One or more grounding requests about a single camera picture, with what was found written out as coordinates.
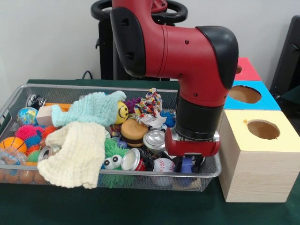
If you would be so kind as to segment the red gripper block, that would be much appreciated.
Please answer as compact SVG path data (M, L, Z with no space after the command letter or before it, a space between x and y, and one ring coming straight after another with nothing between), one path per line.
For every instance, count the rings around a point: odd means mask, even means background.
M165 132L165 149L174 158L176 173L181 172L182 161L184 155L192 156L192 172L199 173L205 157L214 156L217 154L220 147L220 135L215 131L212 139L208 141L192 141L186 139L175 131L174 128L168 128Z

